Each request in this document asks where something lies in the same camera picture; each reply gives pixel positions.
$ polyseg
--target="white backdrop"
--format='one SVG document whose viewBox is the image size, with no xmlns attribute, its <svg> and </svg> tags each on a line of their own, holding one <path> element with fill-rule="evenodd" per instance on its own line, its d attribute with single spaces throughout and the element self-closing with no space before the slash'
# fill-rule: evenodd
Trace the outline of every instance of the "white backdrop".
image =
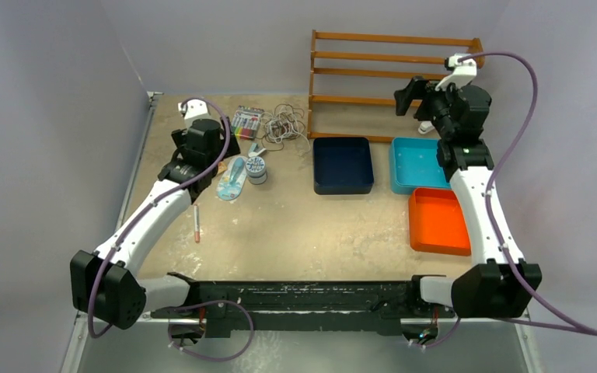
<svg viewBox="0 0 597 373">
<path fill-rule="evenodd" d="M 146 102 L 98 0 L 0 1 L 0 373 L 60 369 L 70 259 L 115 228 Z"/>
<path fill-rule="evenodd" d="M 103 0 L 145 88 L 180 94 L 304 93 L 312 29 L 484 41 L 507 2 Z M 403 52 L 402 46 L 393 47 Z M 330 78 L 346 82 L 341 89 L 357 92 L 351 96 L 397 89 L 395 79 L 387 79 L 392 84 L 387 89 L 369 92 L 364 78 Z"/>
<path fill-rule="evenodd" d="M 486 49 L 534 65 L 539 102 L 499 176 L 513 236 L 541 265 L 539 292 L 597 328 L 597 2 L 512 0 Z M 516 61 L 490 57 L 476 82 L 493 96 L 485 125 L 495 159 L 525 119 L 531 83 Z M 559 322 L 532 301 L 532 316 Z M 536 330 L 548 371 L 597 371 L 597 338 Z"/>
</svg>

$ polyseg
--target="beige table surface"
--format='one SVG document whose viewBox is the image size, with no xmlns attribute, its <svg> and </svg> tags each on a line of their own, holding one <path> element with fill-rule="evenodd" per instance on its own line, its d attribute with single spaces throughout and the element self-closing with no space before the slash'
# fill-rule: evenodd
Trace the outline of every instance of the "beige table surface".
<svg viewBox="0 0 597 373">
<path fill-rule="evenodd" d="M 182 128 L 177 103 L 186 96 L 162 96 L 131 196 L 129 214 L 144 200 L 174 150 L 172 130 Z M 306 96 L 206 96 L 230 116 L 239 105 L 273 110 L 279 103 L 307 108 Z M 393 108 L 320 105 L 316 131 L 418 137 L 417 122 L 395 117 Z M 239 141 L 247 153 L 250 141 Z M 413 274 L 457 277 L 469 257 L 419 253 L 408 245 L 407 196 L 389 188 L 388 144 L 372 144 L 375 185 L 359 196 L 320 196 L 312 184 L 307 144 L 289 141 L 264 155 L 268 180 L 248 182 L 234 201 L 216 197 L 216 184 L 197 199 L 201 242 L 194 242 L 193 210 L 164 233 L 139 277 L 177 271 L 196 280 L 406 280 Z"/>
</svg>

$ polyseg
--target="orange bin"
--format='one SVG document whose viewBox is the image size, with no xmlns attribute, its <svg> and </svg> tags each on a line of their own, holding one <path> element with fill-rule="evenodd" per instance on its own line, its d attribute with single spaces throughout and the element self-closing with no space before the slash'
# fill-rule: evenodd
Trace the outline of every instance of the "orange bin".
<svg viewBox="0 0 597 373">
<path fill-rule="evenodd" d="M 470 255 L 466 222 L 451 190 L 417 188 L 408 199 L 408 229 L 416 251 Z"/>
</svg>

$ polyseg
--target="marker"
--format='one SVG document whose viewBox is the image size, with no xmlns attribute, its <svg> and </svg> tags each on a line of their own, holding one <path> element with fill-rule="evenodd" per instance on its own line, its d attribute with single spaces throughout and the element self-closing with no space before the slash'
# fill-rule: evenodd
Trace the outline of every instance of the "marker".
<svg viewBox="0 0 597 373">
<path fill-rule="evenodd" d="M 200 223 L 197 216 L 197 205 L 194 205 L 194 230 L 196 243 L 200 243 Z"/>
</svg>

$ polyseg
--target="wooden rack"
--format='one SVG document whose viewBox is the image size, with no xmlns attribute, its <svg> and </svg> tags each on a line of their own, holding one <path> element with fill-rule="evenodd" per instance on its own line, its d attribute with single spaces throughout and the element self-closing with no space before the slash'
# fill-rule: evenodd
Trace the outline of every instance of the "wooden rack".
<svg viewBox="0 0 597 373">
<path fill-rule="evenodd" d="M 394 54 L 367 54 L 367 53 L 348 53 L 348 52 L 330 52 L 317 51 L 317 40 L 346 40 L 346 41 L 365 41 L 376 43 L 398 43 L 398 44 L 423 44 L 439 45 L 451 47 L 465 47 L 467 53 L 478 53 L 482 51 L 482 44 L 479 39 L 449 39 L 442 37 L 395 37 L 390 35 L 368 35 L 362 33 L 321 33 L 312 31 L 312 50 L 310 51 L 310 91 L 308 100 L 308 137 L 309 138 L 332 138 L 340 136 L 364 136 L 370 141 L 391 142 L 392 137 L 387 136 L 368 136 L 364 134 L 329 134 L 312 131 L 312 107 L 314 103 L 352 103 L 358 105 L 373 106 L 395 106 L 394 99 L 373 99 L 366 97 L 348 97 L 348 96 L 323 96 L 314 94 L 315 75 L 350 75 L 350 76 L 371 76 L 376 78 L 400 78 L 411 79 L 415 75 L 421 75 L 427 79 L 440 80 L 446 74 L 427 74 L 420 72 L 402 72 L 402 71 L 377 71 L 377 70 L 359 70 L 351 68 L 315 68 L 317 58 L 331 60 L 357 60 L 357 61 L 382 61 L 382 62 L 405 62 L 409 64 L 442 64 L 444 58 L 425 57 L 425 56 L 403 56 Z M 477 67 L 484 66 L 484 58 L 477 58 Z M 413 101 L 411 106 L 419 106 L 420 101 Z"/>
</svg>

